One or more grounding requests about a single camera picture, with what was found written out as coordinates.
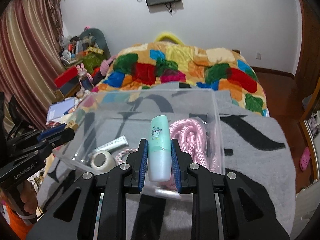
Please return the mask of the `left hand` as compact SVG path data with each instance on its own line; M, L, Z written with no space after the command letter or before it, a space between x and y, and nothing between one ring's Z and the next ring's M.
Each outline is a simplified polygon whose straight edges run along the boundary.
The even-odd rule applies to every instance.
M21 192L21 201L24 203L24 210L29 214L34 214L37 209L36 191L30 181L26 180L23 183Z

